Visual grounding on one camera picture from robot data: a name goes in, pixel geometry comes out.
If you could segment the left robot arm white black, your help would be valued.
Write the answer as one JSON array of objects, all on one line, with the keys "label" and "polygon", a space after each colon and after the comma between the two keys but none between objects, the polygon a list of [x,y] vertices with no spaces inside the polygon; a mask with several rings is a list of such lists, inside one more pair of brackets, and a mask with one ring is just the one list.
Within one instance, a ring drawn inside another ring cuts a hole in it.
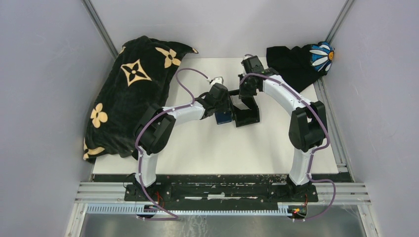
[{"label": "left robot arm white black", "polygon": [[176,107],[149,107],[135,129],[139,183],[136,193],[145,201],[155,196],[156,167],[159,153],[166,147],[173,128],[187,122],[202,120],[230,110],[229,91],[215,83],[202,97]]}]

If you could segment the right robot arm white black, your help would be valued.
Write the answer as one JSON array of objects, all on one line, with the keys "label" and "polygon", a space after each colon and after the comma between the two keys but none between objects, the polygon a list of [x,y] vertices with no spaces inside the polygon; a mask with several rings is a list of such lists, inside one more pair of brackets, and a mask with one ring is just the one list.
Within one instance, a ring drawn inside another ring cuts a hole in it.
[{"label": "right robot arm white black", "polygon": [[263,92],[273,98],[290,115],[289,139],[294,146],[293,164],[286,186],[286,197],[299,201],[305,196],[303,185],[311,181],[311,167],[317,150],[327,147],[329,141],[325,106],[321,101],[304,98],[272,68],[264,68],[260,59],[245,55],[244,72],[239,82],[239,98],[252,98]]}]

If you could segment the black card tray stand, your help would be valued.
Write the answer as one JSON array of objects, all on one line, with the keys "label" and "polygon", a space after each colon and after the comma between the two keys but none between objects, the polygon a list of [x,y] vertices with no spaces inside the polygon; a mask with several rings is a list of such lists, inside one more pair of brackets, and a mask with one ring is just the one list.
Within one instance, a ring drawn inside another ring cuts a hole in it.
[{"label": "black card tray stand", "polygon": [[[230,90],[229,95],[239,95],[239,90]],[[260,122],[259,107],[254,97],[245,97],[241,99],[248,107],[249,110],[239,110],[233,106],[230,98],[230,106],[232,118],[236,127],[242,127]]]}]

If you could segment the black cloth with blue flower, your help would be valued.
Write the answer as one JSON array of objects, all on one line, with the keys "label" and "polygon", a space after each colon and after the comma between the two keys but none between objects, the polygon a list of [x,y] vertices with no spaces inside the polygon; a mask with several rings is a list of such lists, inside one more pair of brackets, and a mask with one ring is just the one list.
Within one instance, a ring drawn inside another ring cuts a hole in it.
[{"label": "black cloth with blue flower", "polygon": [[335,49],[327,42],[303,47],[273,46],[266,49],[269,68],[275,69],[283,80],[298,93],[328,74]]}]

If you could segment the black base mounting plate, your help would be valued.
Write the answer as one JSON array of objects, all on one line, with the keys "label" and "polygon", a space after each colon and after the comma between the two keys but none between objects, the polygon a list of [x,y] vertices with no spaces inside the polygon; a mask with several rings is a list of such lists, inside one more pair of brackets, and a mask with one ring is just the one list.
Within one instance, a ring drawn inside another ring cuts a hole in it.
[{"label": "black base mounting plate", "polygon": [[125,201],[149,199],[169,211],[277,210],[279,203],[303,205],[319,200],[314,186],[292,194],[287,185],[267,183],[160,183],[145,189],[126,185]]}]

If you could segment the aluminium frame rails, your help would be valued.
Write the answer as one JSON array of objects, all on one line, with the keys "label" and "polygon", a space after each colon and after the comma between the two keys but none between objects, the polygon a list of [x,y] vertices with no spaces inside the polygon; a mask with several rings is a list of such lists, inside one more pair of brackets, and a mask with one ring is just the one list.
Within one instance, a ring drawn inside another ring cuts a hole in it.
[{"label": "aluminium frame rails", "polygon": [[[329,183],[313,184],[318,202],[279,203],[277,210],[171,211],[178,221],[149,201],[125,201],[133,184],[136,161],[105,156],[96,160],[92,176],[80,183],[67,237],[374,237],[371,200],[365,184],[353,181],[343,159],[333,160],[325,174]],[[160,183],[250,183],[285,185],[286,175],[230,174],[159,165]]]}]

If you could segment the blue leather card holder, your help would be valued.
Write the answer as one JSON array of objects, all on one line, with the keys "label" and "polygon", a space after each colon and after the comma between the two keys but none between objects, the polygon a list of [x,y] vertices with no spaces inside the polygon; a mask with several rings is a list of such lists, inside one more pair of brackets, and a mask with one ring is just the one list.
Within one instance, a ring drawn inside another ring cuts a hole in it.
[{"label": "blue leather card holder", "polygon": [[217,125],[230,123],[233,120],[231,111],[216,112],[214,115]]}]

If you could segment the stack of credit cards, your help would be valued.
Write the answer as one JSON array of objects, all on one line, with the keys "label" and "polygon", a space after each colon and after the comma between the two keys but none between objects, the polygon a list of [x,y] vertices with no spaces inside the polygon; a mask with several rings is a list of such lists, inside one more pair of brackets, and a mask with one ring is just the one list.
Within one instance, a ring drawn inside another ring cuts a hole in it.
[{"label": "stack of credit cards", "polygon": [[230,96],[231,102],[234,107],[239,110],[249,110],[249,107],[240,99],[239,95],[232,95]]}]

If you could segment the black blanket with beige flowers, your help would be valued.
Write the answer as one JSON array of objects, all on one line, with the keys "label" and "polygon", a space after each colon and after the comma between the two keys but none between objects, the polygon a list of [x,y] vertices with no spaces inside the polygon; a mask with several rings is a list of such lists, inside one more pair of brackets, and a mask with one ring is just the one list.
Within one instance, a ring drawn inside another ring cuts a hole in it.
[{"label": "black blanket with beige flowers", "polygon": [[93,103],[84,135],[84,160],[132,154],[135,127],[150,105],[166,104],[170,82],[189,53],[198,51],[147,36],[123,44]]}]

